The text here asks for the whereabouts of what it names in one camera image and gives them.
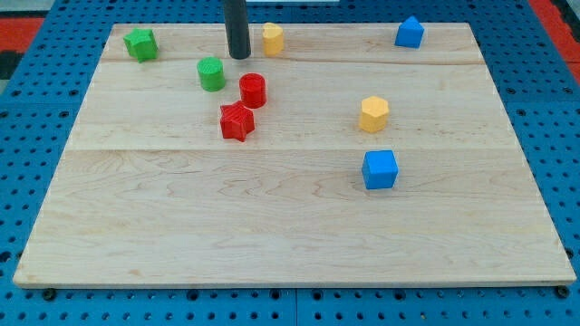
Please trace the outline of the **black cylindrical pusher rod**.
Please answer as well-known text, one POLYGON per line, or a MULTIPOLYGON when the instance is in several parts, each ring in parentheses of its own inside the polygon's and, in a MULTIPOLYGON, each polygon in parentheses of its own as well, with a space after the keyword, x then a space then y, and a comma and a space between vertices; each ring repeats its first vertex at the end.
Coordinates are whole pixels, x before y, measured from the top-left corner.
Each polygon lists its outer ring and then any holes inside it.
POLYGON ((251 54, 247 2, 245 0, 223 0, 224 23, 229 55, 244 60, 251 54))

